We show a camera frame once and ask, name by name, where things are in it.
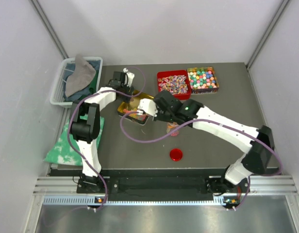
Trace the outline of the gold tin of gummy candies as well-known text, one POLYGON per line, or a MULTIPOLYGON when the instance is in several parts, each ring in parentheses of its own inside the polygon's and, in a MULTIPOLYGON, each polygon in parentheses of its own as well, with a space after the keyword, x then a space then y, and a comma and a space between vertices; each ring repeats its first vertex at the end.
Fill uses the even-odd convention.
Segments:
MULTIPOLYGON (((128 112, 136 112, 141 99, 151 99, 152 100, 153 96, 150 96, 149 94, 146 94, 146 93, 141 93, 140 95, 131 98, 128 103, 122 102, 117 109, 118 115, 122 117, 128 112)), ((130 115, 126 116, 125 118, 132 122, 138 123, 140 125, 145 125, 149 116, 146 114, 143 114, 143 115, 130 114, 130 115)))

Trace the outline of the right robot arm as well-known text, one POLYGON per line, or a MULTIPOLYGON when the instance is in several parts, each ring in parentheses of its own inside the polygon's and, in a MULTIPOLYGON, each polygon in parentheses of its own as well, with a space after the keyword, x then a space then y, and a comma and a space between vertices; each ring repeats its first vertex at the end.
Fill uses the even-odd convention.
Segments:
POLYGON ((187 125, 208 132, 237 148, 243 155, 229 165, 218 183, 211 183, 215 193, 234 191, 239 183, 252 174, 264 175, 274 141, 272 130, 267 126, 249 127, 213 112, 202 103, 188 99, 181 102, 167 91, 162 91, 153 100, 143 100, 139 105, 154 120, 187 125))

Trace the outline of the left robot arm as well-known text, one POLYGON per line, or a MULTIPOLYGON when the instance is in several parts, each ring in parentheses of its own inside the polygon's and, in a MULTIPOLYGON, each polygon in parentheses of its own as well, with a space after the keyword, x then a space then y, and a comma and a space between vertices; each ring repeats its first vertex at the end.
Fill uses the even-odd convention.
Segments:
POLYGON ((73 137, 78 148, 72 148, 82 154, 83 169, 78 180, 77 193, 93 194, 105 190, 104 180, 100 177, 101 164, 97 146, 101 126, 100 111, 117 97, 129 102, 134 92, 133 80, 134 74, 126 68, 122 72, 115 71, 108 84, 95 94, 73 102, 67 138, 70 141, 70 137, 73 137))

